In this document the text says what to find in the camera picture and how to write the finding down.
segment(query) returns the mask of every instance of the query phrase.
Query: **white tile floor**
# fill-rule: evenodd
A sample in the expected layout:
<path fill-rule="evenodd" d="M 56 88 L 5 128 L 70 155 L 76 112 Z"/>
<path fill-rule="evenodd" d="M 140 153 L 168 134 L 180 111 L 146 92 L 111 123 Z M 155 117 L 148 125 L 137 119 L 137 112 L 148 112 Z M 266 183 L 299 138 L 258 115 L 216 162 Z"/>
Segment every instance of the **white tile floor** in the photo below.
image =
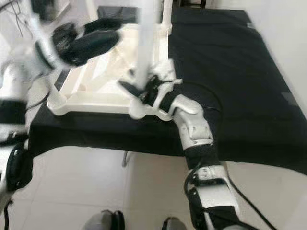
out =
<path fill-rule="evenodd" d="M 32 182 L 14 196 L 10 229 L 80 230 L 104 209 L 122 210 L 127 230 L 160 230 L 169 216 L 193 229 L 182 189 L 185 159 L 131 153 L 122 168 L 122 156 L 119 150 L 63 147 L 36 157 Z M 278 229 L 306 229 L 305 176 L 264 165 L 227 166 L 237 185 Z M 245 221 L 268 229 L 240 198 L 239 204 Z"/>

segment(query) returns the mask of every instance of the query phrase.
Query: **floor tile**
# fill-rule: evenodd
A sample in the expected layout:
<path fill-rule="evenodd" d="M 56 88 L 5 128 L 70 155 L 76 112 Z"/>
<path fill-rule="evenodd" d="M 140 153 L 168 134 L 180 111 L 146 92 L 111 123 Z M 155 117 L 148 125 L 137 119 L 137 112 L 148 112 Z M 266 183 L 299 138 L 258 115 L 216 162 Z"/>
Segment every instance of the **floor tile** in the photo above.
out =
<path fill-rule="evenodd" d="M 35 201 L 122 207 L 123 151 L 63 147 L 50 159 Z"/>
<path fill-rule="evenodd" d="M 33 200 L 41 178 L 45 172 L 48 160 L 52 151 L 44 153 L 34 158 L 33 178 L 31 182 L 23 189 L 17 190 L 13 198 L 18 200 Z"/>
<path fill-rule="evenodd" d="M 289 229 L 289 226 L 295 226 L 293 219 L 304 219 L 307 206 L 304 211 L 297 210 L 302 210 L 301 204 L 307 202 L 305 175 L 261 164 L 228 162 L 227 167 L 241 192 L 277 229 Z M 269 229 L 238 194 L 237 197 L 245 221 L 260 229 Z"/>
<path fill-rule="evenodd" d="M 188 210 L 183 192 L 188 174 L 185 158 L 131 153 L 128 167 L 125 208 Z"/>
<path fill-rule="evenodd" d="M 22 230 L 25 220 L 30 211 L 31 201 L 15 200 L 9 206 L 10 225 L 9 230 Z M 4 215 L 0 216 L 0 229 L 4 229 Z"/>
<path fill-rule="evenodd" d="M 34 201 L 23 230 L 81 230 L 92 215 L 116 208 Z"/>

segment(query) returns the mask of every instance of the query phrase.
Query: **table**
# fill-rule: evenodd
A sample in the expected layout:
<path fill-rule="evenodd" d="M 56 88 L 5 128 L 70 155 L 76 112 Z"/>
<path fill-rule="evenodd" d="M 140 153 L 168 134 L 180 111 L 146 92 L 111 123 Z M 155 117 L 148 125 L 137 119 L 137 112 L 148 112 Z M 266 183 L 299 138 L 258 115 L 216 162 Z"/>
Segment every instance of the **table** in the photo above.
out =
<path fill-rule="evenodd" d="M 174 8 L 172 23 L 169 57 L 184 80 L 182 91 L 203 106 L 219 108 L 209 87 L 224 105 L 223 122 L 218 112 L 205 109 L 220 159 L 307 174 L 307 122 L 290 102 L 292 94 L 246 13 Z M 43 104 L 30 127 L 33 156 L 67 145 L 183 155 L 173 122 L 120 114 L 54 116 Z"/>

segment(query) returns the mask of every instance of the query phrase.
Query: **white plastic frame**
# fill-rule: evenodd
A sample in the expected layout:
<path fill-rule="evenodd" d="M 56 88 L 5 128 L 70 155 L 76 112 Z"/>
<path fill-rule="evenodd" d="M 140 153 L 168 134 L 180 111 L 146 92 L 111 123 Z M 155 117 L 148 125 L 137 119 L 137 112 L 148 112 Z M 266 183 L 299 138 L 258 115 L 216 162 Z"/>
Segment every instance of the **white plastic frame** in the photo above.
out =
<path fill-rule="evenodd" d="M 120 29 L 122 40 L 112 50 L 89 60 L 82 67 L 72 69 L 60 92 L 53 88 L 48 98 L 48 107 L 52 113 L 55 115 L 64 115 L 70 111 L 130 113 L 131 96 L 118 86 L 117 81 L 119 78 L 124 78 L 129 69 L 136 67 L 136 69 L 140 69 L 140 60 L 137 60 L 137 52 L 140 52 L 141 47 L 138 49 L 138 40 L 141 39 L 143 41 L 147 40 L 150 36 L 154 36 L 152 42 L 153 54 L 151 55 L 152 58 L 150 58 L 152 60 L 151 65 L 168 60 L 168 36 L 172 28 L 170 23 L 172 0 L 164 1 L 162 23 L 155 25 L 153 23 L 157 13 L 149 11 L 148 9 L 152 8 L 152 6 L 144 4 L 144 1 L 155 2 L 157 5 L 160 0 L 141 0 L 140 2 L 143 13 L 147 10 L 147 16 L 149 16 L 148 14 L 154 14 L 151 15 L 153 20 L 144 22 L 144 20 L 142 21 L 142 15 L 140 15 L 141 22 L 139 24 L 141 25 L 129 23 L 123 26 Z M 96 20 L 97 13 L 93 0 L 87 0 L 86 2 L 91 21 Z M 143 31 L 142 37 L 139 37 L 139 30 L 144 28 L 148 30 L 148 26 L 151 23 L 153 27 L 149 28 L 149 33 L 144 33 Z M 140 73 L 136 73 L 136 75 L 138 78 L 137 82 L 140 82 L 140 79 L 145 77 L 141 76 L 142 74 Z M 139 88 L 142 88 L 145 83 L 143 81 Z M 155 112 L 146 111 L 146 114 L 155 115 Z"/>

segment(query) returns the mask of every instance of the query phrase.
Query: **robotic arm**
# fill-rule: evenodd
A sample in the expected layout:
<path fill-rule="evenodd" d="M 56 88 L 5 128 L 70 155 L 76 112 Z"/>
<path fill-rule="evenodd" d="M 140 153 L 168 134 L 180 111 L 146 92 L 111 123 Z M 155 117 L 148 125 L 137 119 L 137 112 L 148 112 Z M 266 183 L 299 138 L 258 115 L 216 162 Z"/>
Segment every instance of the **robotic arm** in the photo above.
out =
<path fill-rule="evenodd" d="M 24 2 L 36 41 L 14 50 L 0 69 L 0 214 L 13 193 L 32 179 L 33 159 L 25 147 L 27 93 L 32 82 L 56 69 L 83 65 L 119 41 L 119 20 L 100 19 L 82 28 L 67 23 L 47 35 L 41 28 L 46 12 L 37 11 L 41 9 L 38 2 L 42 1 Z"/>
<path fill-rule="evenodd" d="M 239 206 L 230 190 L 230 182 L 217 156 L 217 148 L 204 118 L 202 106 L 177 89 L 180 81 L 170 78 L 174 73 L 172 61 L 161 63 L 152 70 L 144 91 L 134 82 L 120 81 L 120 85 L 146 106 L 167 114 L 179 129 L 180 140 L 190 174 L 185 182 L 185 193 L 193 226 L 203 229 L 255 229 L 239 221 Z"/>

